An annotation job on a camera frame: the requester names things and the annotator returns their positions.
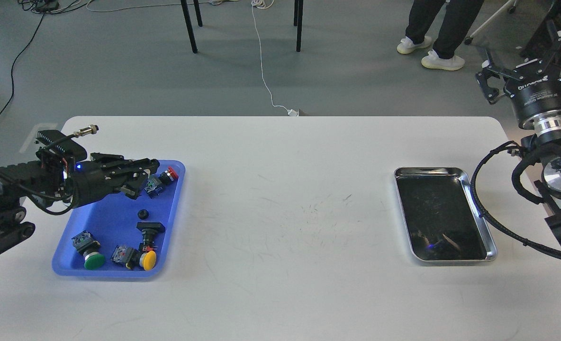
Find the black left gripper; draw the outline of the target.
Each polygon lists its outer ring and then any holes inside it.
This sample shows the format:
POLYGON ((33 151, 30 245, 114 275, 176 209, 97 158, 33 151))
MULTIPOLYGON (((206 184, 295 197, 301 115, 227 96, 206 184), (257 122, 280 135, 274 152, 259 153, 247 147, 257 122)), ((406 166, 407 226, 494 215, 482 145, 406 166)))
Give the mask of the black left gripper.
POLYGON ((157 159, 125 159, 116 154, 92 153, 90 157, 90 161, 77 163, 68 178, 72 191, 71 208, 121 192, 129 198, 137 198, 147 179, 161 165, 157 159))

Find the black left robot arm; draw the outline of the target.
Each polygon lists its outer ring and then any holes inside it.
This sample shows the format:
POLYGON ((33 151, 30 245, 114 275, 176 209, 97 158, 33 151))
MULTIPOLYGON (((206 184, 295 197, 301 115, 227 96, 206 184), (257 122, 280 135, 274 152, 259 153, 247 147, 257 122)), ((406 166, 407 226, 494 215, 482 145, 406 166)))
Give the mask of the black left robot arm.
POLYGON ((31 237, 35 224, 25 222, 21 198, 49 212, 53 203, 67 203, 67 209, 95 203, 110 194, 123 193, 136 199, 146 180, 157 172, 156 159, 129 160, 122 155, 91 153, 75 138, 95 134, 90 125, 66 135, 59 130, 41 130, 36 160, 0 167, 0 255, 31 237))

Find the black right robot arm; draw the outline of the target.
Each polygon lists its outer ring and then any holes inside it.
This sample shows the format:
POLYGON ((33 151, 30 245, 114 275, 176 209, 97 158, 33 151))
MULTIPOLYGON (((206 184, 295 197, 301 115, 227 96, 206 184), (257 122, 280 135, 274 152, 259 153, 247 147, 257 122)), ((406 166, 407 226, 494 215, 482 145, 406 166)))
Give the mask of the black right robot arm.
POLYGON ((557 204, 561 200, 561 31, 550 19, 545 24, 552 45, 543 57, 509 70, 495 65, 490 50, 485 50, 487 59, 476 74, 484 97, 490 104, 508 97, 517 125, 534 133, 520 143, 506 142, 491 150, 476 166, 470 192, 479 216, 497 230, 523 246, 561 260, 561 248, 556 250, 510 231, 487 211, 476 192, 476 177, 493 156, 507 152, 519 157, 520 162, 512 171, 512 185, 528 201, 547 205, 551 216, 545 222, 561 246, 561 207, 557 204))

